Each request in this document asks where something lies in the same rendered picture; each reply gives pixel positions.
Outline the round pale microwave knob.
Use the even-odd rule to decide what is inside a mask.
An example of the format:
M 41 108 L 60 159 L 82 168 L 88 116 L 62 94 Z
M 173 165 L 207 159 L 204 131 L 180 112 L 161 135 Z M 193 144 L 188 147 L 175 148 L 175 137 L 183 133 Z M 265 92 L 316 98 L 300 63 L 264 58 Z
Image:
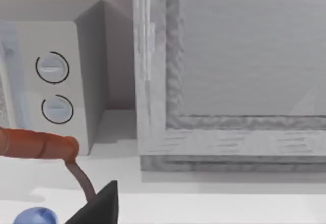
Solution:
M 65 57 L 54 51 L 37 57 L 35 69 L 43 81 L 53 85 L 64 82 L 70 72 L 70 67 Z
M 44 118 L 57 125 L 69 122 L 74 115 L 72 103 L 62 95 L 54 95 L 44 99 L 41 103 Z

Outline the pale microwave oven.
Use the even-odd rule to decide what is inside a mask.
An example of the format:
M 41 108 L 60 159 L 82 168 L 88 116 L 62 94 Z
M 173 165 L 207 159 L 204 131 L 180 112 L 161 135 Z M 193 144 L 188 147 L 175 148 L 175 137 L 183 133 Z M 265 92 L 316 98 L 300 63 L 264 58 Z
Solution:
M 70 72 L 60 84 L 37 74 L 37 57 L 57 52 Z M 0 0 L 0 126 L 72 136 L 88 155 L 108 102 L 105 7 L 101 0 Z M 47 121 L 44 99 L 66 97 L 72 119 Z

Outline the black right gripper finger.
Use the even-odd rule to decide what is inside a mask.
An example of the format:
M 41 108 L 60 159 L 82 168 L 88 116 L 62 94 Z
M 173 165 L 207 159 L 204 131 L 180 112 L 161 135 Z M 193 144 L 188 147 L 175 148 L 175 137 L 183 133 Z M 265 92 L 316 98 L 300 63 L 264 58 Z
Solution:
M 118 224 L 118 181 L 112 180 L 65 224 Z

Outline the blue rounded object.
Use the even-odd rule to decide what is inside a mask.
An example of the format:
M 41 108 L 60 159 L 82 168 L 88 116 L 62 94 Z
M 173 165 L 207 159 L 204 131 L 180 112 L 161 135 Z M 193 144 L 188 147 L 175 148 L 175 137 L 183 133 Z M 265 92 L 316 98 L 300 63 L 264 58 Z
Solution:
M 57 224 L 57 216 L 51 209 L 32 207 L 19 213 L 13 224 Z

